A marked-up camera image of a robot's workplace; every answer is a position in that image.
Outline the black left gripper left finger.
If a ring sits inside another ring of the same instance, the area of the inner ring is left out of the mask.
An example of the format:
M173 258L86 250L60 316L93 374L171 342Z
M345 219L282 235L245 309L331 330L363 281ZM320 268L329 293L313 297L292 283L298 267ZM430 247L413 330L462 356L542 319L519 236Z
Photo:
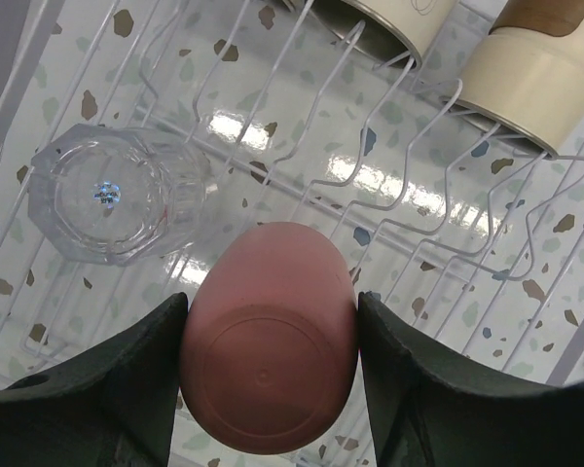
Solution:
M0 390L0 466L165 466L188 299Z

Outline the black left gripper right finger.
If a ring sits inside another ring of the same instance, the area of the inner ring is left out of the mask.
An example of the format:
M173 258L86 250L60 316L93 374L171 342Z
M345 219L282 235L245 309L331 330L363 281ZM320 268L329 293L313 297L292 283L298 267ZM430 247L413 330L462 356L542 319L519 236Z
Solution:
M358 334L380 466L584 466L584 381L554 387L467 358L369 293Z

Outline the pink plastic cup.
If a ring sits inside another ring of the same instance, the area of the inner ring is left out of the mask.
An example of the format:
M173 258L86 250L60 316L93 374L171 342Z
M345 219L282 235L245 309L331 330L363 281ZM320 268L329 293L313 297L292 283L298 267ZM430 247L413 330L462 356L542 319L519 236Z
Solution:
M343 411L357 365L347 263L322 233L271 222L240 235L190 306L180 388L196 422L253 454L299 449Z

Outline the steel cup brown base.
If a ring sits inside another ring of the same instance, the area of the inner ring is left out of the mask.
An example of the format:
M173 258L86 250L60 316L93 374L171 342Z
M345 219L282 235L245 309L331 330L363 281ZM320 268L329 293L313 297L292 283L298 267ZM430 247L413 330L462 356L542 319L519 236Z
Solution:
M473 125L557 157L584 117L584 0L507 2L460 79Z

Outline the clear plastic dish rack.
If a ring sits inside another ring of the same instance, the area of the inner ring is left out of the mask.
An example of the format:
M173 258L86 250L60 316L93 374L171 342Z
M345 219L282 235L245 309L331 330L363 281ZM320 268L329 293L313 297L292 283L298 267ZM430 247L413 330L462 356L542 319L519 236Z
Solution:
M453 351L554 387L584 381L584 117L557 157L473 125L460 72L509 1L457 1L422 65L379 63L314 1L0 1L0 390L170 296L192 301L246 231L298 223L347 263L357 365L313 442L230 448L180 388L165 466L380 466L358 297ZM218 187L199 238L125 266L64 258L28 216L32 158L77 124L178 135Z

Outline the brown-band steel cup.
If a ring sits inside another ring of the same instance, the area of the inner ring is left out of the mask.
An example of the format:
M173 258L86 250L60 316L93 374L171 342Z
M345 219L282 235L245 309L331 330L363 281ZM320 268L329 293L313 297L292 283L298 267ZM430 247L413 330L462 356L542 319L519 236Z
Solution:
M364 22L355 48L379 63L399 55L402 68L409 59L415 69L430 49L456 0L318 0L310 12L328 30L342 38Z

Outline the large clear plastic cup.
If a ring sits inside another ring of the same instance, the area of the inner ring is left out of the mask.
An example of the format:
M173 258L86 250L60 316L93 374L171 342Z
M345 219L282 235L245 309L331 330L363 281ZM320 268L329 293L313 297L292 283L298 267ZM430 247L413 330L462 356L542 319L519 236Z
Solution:
M32 158L28 216L64 258L125 267L194 243L217 192L205 153L178 135L77 124Z

